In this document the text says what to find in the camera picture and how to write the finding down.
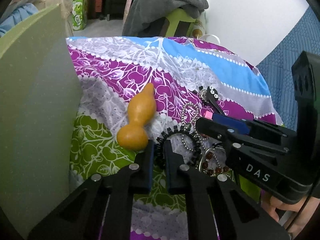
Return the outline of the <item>person's right hand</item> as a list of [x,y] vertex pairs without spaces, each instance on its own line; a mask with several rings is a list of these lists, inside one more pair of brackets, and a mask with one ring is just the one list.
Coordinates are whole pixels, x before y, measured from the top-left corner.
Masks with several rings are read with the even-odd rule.
[[[268,192],[264,192],[261,197],[261,207],[276,221],[279,222],[279,216],[276,213],[276,209],[283,211],[292,211],[297,213],[306,201],[306,197],[303,197],[298,203],[289,205],[285,204],[276,197],[270,195]],[[289,229],[289,232],[293,234],[295,238],[306,226],[319,206],[319,199],[311,197],[302,210],[301,214],[296,218],[295,222]]]

